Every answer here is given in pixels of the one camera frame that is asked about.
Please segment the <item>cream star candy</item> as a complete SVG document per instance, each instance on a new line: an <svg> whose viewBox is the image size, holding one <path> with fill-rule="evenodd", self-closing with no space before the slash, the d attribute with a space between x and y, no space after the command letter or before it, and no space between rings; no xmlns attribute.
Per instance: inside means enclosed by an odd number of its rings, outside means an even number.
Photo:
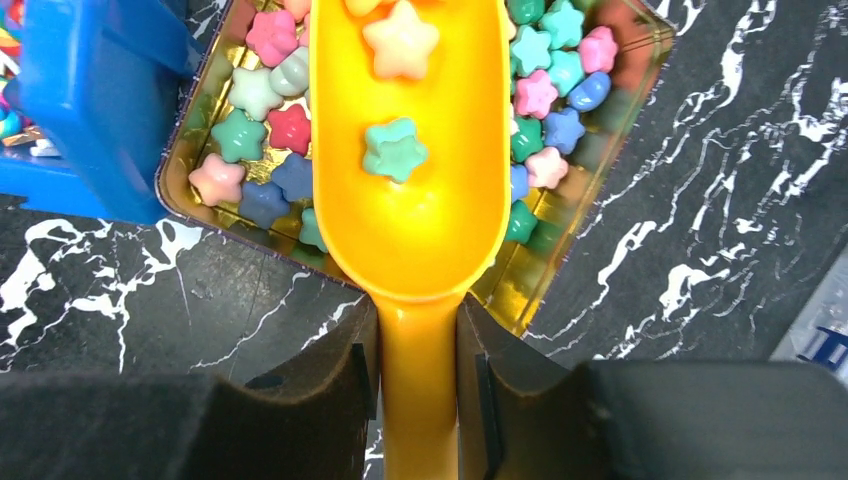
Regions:
<svg viewBox="0 0 848 480"><path fill-rule="evenodd" d="M362 33L380 79L424 79L440 40L439 29L422 21L410 1L397 1L386 18L365 25Z"/></svg>

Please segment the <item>teal star candy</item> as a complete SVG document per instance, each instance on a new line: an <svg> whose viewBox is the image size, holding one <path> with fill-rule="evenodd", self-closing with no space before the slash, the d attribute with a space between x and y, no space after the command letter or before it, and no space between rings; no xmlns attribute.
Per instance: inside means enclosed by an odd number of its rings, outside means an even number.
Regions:
<svg viewBox="0 0 848 480"><path fill-rule="evenodd" d="M406 183L413 171L429 158L428 148L418 139L415 122L408 117L372 125L365 130L364 138L364 170L396 184Z"/></svg>

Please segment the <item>orange plastic scoop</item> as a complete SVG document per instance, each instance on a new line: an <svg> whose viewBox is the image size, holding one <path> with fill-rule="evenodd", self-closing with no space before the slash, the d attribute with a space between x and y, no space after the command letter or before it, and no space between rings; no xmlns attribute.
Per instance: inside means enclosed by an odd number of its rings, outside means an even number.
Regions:
<svg viewBox="0 0 848 480"><path fill-rule="evenodd" d="M440 34L420 80L375 75L363 31L390 5L312 5L314 207L332 259L376 305L385 477L455 479L457 311L509 217L509 45L499 1L413 7ZM367 129L399 118L429 152L402 184L363 167Z"/></svg>

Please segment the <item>blue plastic candy bin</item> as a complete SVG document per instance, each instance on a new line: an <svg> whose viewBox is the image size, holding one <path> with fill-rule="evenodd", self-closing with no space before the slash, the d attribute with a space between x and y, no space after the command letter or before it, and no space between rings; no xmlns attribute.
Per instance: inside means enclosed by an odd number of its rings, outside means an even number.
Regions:
<svg viewBox="0 0 848 480"><path fill-rule="evenodd" d="M27 1L6 103L56 147L1 150L1 190L23 207L153 224L178 92L203 50L184 1Z"/></svg>

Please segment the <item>gold tray of star candies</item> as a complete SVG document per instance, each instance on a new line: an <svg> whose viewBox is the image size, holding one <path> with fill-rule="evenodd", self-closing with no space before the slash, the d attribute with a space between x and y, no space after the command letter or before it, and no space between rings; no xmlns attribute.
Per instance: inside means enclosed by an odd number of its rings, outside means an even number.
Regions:
<svg viewBox="0 0 848 480"><path fill-rule="evenodd" d="M643 1L578 1L585 31L610 30L618 46L610 71L610 91L594 110L580 116L573 150L566 155L569 170L553 189L532 187L519 199L520 212L531 212L534 224L520 222L500 248L495 263L472 286L472 294L506 329L522 334L549 293L585 223L592 203L656 85L671 52L674 28ZM290 156L267 137L247 134L252 117L229 103L235 69L255 70L261 61L245 43L257 13L277 10L272 1L230 1L211 16L216 34L206 63L184 103L182 118L167 158L159 169L158 191L175 215L213 229L266 254L316 272L342 285L349 279L327 254L300 241L301 214L312 204L307 197L292 200L288 213L271 225L259 225L236 202L208 206L192 174L205 173L207 158L238 154L243 169L239 182L227 183L230 193L249 192L268 183Z"/></svg>

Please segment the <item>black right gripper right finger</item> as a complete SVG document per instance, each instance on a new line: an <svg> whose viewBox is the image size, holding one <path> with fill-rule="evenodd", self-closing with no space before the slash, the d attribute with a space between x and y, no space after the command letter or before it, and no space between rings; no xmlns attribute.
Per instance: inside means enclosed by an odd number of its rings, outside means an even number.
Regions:
<svg viewBox="0 0 848 480"><path fill-rule="evenodd" d="M472 296L457 314L464 479L843 479L847 391L799 362L565 368Z"/></svg>

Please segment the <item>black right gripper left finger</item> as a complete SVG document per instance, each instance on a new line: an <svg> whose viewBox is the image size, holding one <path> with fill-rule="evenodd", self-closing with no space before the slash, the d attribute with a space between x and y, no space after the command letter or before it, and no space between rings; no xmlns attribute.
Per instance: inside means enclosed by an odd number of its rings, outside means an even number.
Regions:
<svg viewBox="0 0 848 480"><path fill-rule="evenodd" d="M358 479L379 385L376 309L238 384L207 374L10 373L5 479Z"/></svg>

